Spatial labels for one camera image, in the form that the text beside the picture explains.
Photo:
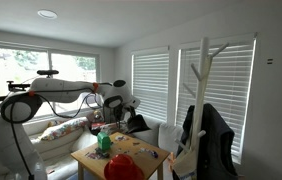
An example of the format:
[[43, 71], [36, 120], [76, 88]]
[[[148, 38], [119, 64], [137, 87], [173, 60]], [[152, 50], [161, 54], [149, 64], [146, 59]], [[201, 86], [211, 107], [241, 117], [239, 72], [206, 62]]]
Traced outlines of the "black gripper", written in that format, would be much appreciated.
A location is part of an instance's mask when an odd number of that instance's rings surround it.
[[119, 123], [124, 118], [126, 110], [123, 98], [119, 95], [107, 98], [104, 101], [103, 110], [106, 123]]

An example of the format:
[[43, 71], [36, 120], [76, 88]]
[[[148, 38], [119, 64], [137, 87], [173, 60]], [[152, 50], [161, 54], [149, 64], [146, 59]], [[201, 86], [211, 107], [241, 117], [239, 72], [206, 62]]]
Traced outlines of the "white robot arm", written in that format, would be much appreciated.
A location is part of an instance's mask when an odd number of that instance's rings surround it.
[[24, 124], [42, 115], [55, 113], [55, 103], [73, 103], [84, 93], [102, 97], [103, 105], [117, 109], [120, 116], [140, 105], [123, 80], [112, 83], [37, 78], [27, 90], [8, 94], [0, 102], [0, 164], [18, 180], [47, 180], [45, 165], [29, 139]]

